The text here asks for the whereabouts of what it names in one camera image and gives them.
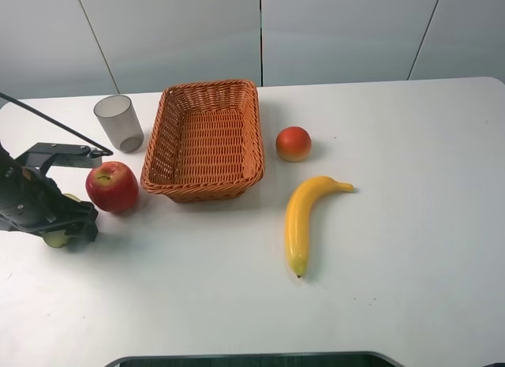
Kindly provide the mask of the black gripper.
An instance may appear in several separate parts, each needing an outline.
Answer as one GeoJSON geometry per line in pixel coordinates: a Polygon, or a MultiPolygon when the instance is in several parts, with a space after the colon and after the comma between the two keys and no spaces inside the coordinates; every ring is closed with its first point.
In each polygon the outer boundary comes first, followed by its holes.
{"type": "Polygon", "coordinates": [[[98,234],[97,210],[89,201],[63,197],[46,176],[55,160],[55,144],[35,144],[14,159],[1,149],[1,229],[25,233],[56,233],[66,230],[70,241],[93,242],[98,234]],[[76,230],[67,224],[77,223],[76,230]]]}

